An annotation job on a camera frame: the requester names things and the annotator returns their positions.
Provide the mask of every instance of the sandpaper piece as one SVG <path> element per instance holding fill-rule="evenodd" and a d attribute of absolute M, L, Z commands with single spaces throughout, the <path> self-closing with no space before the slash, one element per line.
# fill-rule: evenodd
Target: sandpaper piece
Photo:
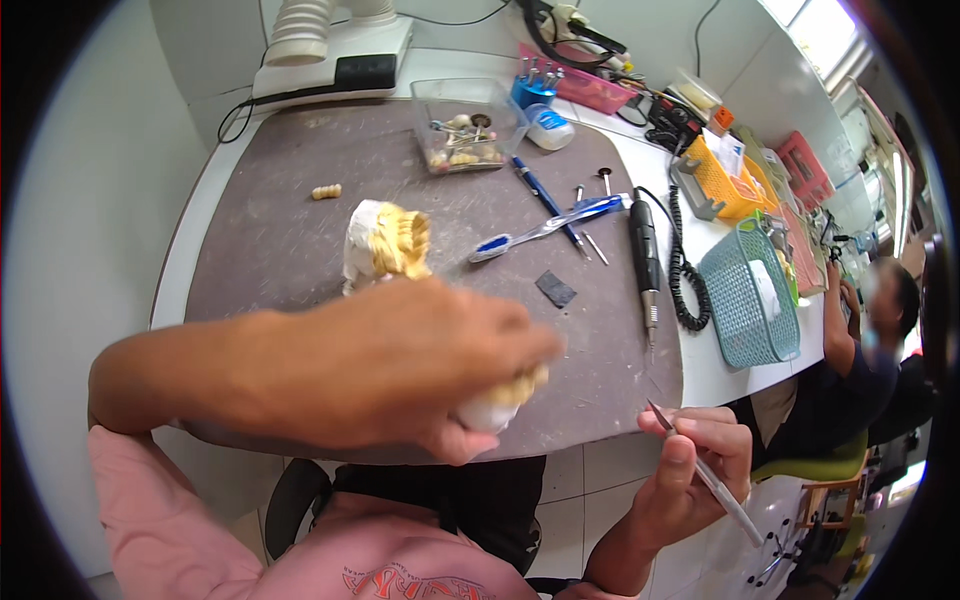
<path fill-rule="evenodd" d="M 553 305 L 557 308 L 563 308 L 570 304 L 573 297 L 577 295 L 573 288 L 560 281 L 560 279 L 547 271 L 537 279 L 537 287 L 543 292 Z"/>

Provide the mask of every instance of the person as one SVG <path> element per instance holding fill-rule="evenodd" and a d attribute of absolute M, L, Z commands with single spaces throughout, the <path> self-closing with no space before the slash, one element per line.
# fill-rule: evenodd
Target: person
<path fill-rule="evenodd" d="M 450 409 L 563 349 L 522 305 L 434 278 L 377 285 L 304 313 L 259 311 L 114 344 L 90 370 L 88 446 L 125 597 L 535 600 L 512 566 L 445 531 L 435 511 L 361 492 L 336 491 L 305 539 L 264 569 L 206 512 L 150 432 L 208 420 L 325 447 L 412 442 L 462 465 L 497 439 L 465 430 Z M 665 440 L 656 474 L 597 543 L 583 580 L 555 597 L 636 597 L 661 548 L 724 514 L 694 479 L 698 451 L 745 500 L 750 430 L 725 408 L 664 413 L 679 435 Z M 651 412 L 637 422 L 664 436 Z"/>
<path fill-rule="evenodd" d="M 851 442 L 883 414 L 897 387 L 897 356 L 920 312 L 916 281 L 894 258 L 871 263 L 861 285 L 868 316 L 862 339 L 855 288 L 833 262 L 827 263 L 827 281 L 824 360 L 727 404 L 754 432 L 754 468 L 824 456 Z"/>

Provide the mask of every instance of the hand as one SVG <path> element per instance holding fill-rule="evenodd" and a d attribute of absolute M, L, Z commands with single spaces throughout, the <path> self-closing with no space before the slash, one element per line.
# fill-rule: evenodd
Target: hand
<path fill-rule="evenodd" d="M 827 289 L 830 292 L 838 290 L 840 286 L 840 270 L 837 263 L 832 260 L 827 261 Z"/>
<path fill-rule="evenodd" d="M 517 302 L 403 279 L 308 312 L 259 311 L 120 342 L 91 370 L 90 408 L 121 433 L 212 420 L 332 448 L 413 442 L 460 465 L 498 441 L 449 411 L 563 348 Z"/>
<path fill-rule="evenodd" d="M 692 536 L 726 514 L 694 474 L 698 448 L 738 502 L 750 492 L 753 453 L 750 429 L 736 424 L 729 408 L 660 411 L 679 435 L 663 442 L 657 472 L 636 493 L 632 510 L 636 543 L 652 551 Z M 637 423 L 648 433 L 665 435 L 649 406 Z"/>
<path fill-rule="evenodd" d="M 851 315 L 860 316 L 860 300 L 856 297 L 856 289 L 846 279 L 840 279 L 840 298 L 847 304 L 847 308 L 850 308 Z"/>

